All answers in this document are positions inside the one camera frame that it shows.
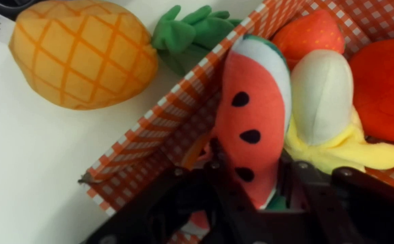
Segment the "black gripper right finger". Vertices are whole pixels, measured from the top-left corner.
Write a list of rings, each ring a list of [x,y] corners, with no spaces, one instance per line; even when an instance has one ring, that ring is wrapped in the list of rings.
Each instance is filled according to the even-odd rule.
[[[283,244],[394,244],[394,188],[349,167],[322,174],[282,154]]]

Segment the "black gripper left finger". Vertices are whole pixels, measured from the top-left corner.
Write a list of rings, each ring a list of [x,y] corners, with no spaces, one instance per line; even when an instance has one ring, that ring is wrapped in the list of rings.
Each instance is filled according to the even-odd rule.
[[[167,244],[191,219],[203,213],[209,234],[202,244],[255,244],[260,219],[244,190],[226,171],[217,139],[202,170],[172,167],[121,208],[81,244]]]

